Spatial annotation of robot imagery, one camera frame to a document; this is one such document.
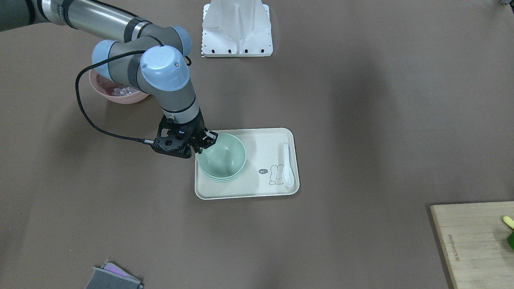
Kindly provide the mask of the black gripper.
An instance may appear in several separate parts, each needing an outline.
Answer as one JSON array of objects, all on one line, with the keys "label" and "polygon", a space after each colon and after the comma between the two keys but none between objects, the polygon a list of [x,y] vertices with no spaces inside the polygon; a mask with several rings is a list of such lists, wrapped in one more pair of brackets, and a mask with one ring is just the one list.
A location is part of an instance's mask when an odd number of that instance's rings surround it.
[{"label": "black gripper", "polygon": [[160,154],[189,159],[192,153],[201,154],[203,149],[213,146],[217,138],[216,132],[204,126],[202,114],[186,123],[174,123],[163,116],[151,148]]}]

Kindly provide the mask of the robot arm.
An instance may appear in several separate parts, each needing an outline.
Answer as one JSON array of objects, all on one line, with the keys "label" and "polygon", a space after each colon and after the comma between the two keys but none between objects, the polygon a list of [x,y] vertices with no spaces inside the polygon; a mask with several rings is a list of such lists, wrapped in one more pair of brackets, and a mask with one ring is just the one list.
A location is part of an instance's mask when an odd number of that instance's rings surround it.
[{"label": "robot arm", "polygon": [[[97,131],[143,143],[155,152],[182,159],[213,146],[217,133],[204,126],[191,81],[188,54],[192,41],[180,26],[160,27],[151,21],[99,0],[2,0],[1,31],[51,22],[102,38],[92,64],[75,80],[78,106]],[[79,82],[87,71],[153,95],[163,111],[154,139],[117,135],[96,126],[82,105]]]}]

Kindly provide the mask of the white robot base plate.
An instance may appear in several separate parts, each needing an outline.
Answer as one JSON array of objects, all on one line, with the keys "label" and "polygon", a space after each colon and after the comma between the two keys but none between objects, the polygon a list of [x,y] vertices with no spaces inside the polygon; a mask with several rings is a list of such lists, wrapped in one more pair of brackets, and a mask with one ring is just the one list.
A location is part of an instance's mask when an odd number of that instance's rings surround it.
[{"label": "white robot base plate", "polygon": [[[204,5],[204,16],[210,3]],[[270,8],[264,4],[270,18]],[[235,28],[211,29],[202,27],[202,57],[269,57],[273,54],[270,29]]]}]

